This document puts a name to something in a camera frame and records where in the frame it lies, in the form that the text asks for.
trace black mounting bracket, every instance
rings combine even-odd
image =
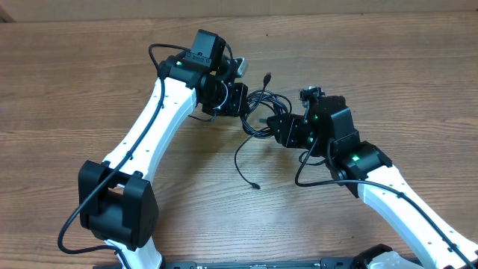
[[[223,55],[226,41],[217,34],[199,30],[190,51],[160,62],[158,77],[174,78],[196,89],[197,103],[211,116],[239,117],[247,106],[247,86],[234,83],[244,74],[247,62]]]
[[[378,244],[355,256],[350,267],[356,269],[368,269],[368,265],[373,258],[391,251],[391,247],[384,244]]]
[[[109,163],[85,161],[78,174],[80,203],[113,171]],[[115,173],[108,185],[80,212],[80,222],[100,240],[114,240],[136,250],[151,237],[158,221],[158,204],[143,174]],[[110,188],[124,185],[122,194]]]
[[[267,118],[267,126],[277,143],[287,148],[311,149],[311,156],[329,158],[326,166],[334,180],[365,180],[367,173],[391,160],[379,148],[360,142],[353,125],[352,112],[343,96],[326,96],[320,87],[300,91],[305,107],[303,116],[283,114]],[[350,192],[359,197],[357,185],[348,184]]]

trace wood grain surface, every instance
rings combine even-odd
[[[15,22],[475,11],[478,0],[0,0]]]
[[[0,25],[0,268],[91,268],[111,251],[68,256],[59,229],[78,205],[85,160],[101,161],[143,110],[155,81],[150,43],[190,46],[218,33],[249,61],[250,90],[343,95],[376,144],[451,226],[478,241],[478,13],[394,13]],[[155,51],[158,60],[175,53]],[[199,108],[194,115],[201,115]],[[265,111],[252,116],[260,127]],[[298,188],[302,150],[246,138],[239,119],[186,119],[154,182],[156,247],[167,260],[233,262],[354,256],[378,243],[412,256],[346,188]],[[308,167],[304,180],[329,179]],[[76,221],[70,248],[100,244]]]

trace black cable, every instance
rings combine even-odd
[[[188,115],[189,118],[192,118],[192,119],[195,119],[195,120],[200,120],[200,121],[205,122],[205,123],[213,122],[213,121],[216,119],[216,116],[217,116],[217,112],[216,112],[216,111],[214,112],[214,116],[213,116],[211,119],[209,119],[209,120],[204,120],[204,119],[200,119],[200,118],[195,117],[195,116]]]
[[[148,54],[149,54],[149,57],[151,58],[152,63],[155,65],[157,71],[159,71],[159,64],[156,61],[155,56],[152,54],[152,48],[156,48],[156,47],[171,48],[171,49],[182,49],[183,51],[189,51],[188,48],[185,48],[185,47],[182,47],[182,46],[170,45],[170,44],[154,43],[154,44],[149,45]],[[184,55],[185,55],[184,52],[180,52],[176,56],[178,56],[180,58],[183,58]]]
[[[234,61],[234,58],[232,57],[232,50],[231,50],[231,46],[226,43],[226,48],[227,50],[229,51],[229,66],[226,70],[226,72],[223,74],[223,75],[220,75],[218,77],[216,77],[216,81],[225,81],[227,78],[229,78],[232,73],[236,70],[235,67],[236,67],[236,61]]]
[[[308,151],[304,151],[304,152],[302,152],[302,153],[300,154],[300,156],[299,156],[299,163],[303,163],[303,162],[304,162],[304,161],[302,160],[302,157],[303,157],[305,154],[307,154],[307,152],[308,152]],[[305,164],[305,165],[320,166],[320,165],[322,165],[322,164],[325,164],[326,162],[327,162],[327,159],[324,158],[322,161],[318,161],[318,162],[316,162],[316,163],[311,163],[311,164],[309,163],[309,164]]]
[[[271,79],[271,74],[268,73],[264,77],[264,86],[261,90],[256,90],[250,93],[247,98],[247,105],[249,106],[248,110],[245,110],[240,115],[240,121],[242,122],[242,127],[244,132],[248,135],[254,135],[256,138],[265,139],[273,136],[273,133],[269,128],[262,130],[255,130],[248,122],[247,119],[253,111],[258,107],[258,105],[264,105],[269,108],[274,115],[280,116],[283,114],[292,113],[292,103],[291,101],[280,94],[275,94],[266,90],[266,86],[269,84]],[[280,99],[285,100],[288,103],[288,106],[282,102]]]
[[[264,131],[265,129],[268,129],[269,127],[265,127],[265,128],[262,128],[260,131]],[[238,153],[239,153],[239,149],[241,149],[246,143],[247,141],[249,141],[251,138],[255,137],[256,134],[251,134],[239,147],[238,149],[236,149],[236,153],[234,154],[234,165],[236,166],[236,169],[238,170],[238,173],[240,175],[240,177],[242,179],[244,179],[245,182],[249,183],[254,189],[258,189],[260,190],[261,189],[261,186],[259,186],[259,184],[257,183],[254,183],[254,182],[250,182],[249,180],[247,180],[243,174],[240,172],[239,170],[239,166],[238,166]]]
[[[307,187],[313,187],[313,186],[322,186],[322,185],[332,185],[332,184],[366,184],[366,185],[372,185],[372,186],[375,186],[375,187],[378,187],[378,188],[381,188],[381,189],[384,189],[384,190],[387,190],[387,191],[390,191],[391,193],[393,194],[396,194],[397,195],[397,198],[403,198],[406,202],[408,202],[411,206],[413,206],[413,208],[415,208],[418,213],[420,213],[422,215],[422,217],[428,222],[428,224],[438,233],[438,235],[440,235],[440,237],[443,239],[443,241],[445,241],[448,246],[450,247],[451,250],[455,251],[456,255],[458,255],[464,262],[465,264],[471,269],[476,269],[475,266],[470,262],[470,260],[468,260],[468,258],[465,256],[465,254],[463,254],[459,248],[456,246],[456,244],[454,244],[445,234],[444,232],[442,232],[440,230],[440,228],[438,228],[438,226],[435,224],[435,222],[433,222],[433,220],[425,213],[425,211],[419,206],[417,205],[416,202],[414,202],[412,199],[410,199],[408,196],[406,196],[403,192],[401,191],[397,191],[393,188],[390,188],[388,186],[385,186],[385,185],[382,185],[382,184],[379,184],[379,183],[376,183],[376,182],[367,182],[367,181],[363,181],[363,180],[358,180],[358,179],[344,179],[344,180],[327,180],[327,181],[322,181],[322,182],[312,182],[312,183],[300,183],[299,182],[299,176],[300,176],[300,173],[302,172],[302,169],[304,168],[305,164],[307,163],[307,160],[308,158],[310,157],[311,155],[311,152],[314,151],[316,145],[317,145],[317,142],[319,141],[318,138],[315,138],[315,141],[314,143],[312,144],[312,147],[311,149],[307,152],[307,155],[305,156],[304,158],[304,162],[301,163],[299,169],[297,170],[297,173],[296,173],[296,177],[295,177],[295,183],[297,186],[299,187],[304,187],[304,188],[307,188]],[[330,165],[332,167],[335,167],[334,164],[333,164],[333,161],[332,161],[332,158],[331,158],[331,155],[330,155],[330,147],[332,145],[332,142],[333,142],[333,139],[329,139],[329,142],[327,144],[327,158],[324,159],[327,160]]]

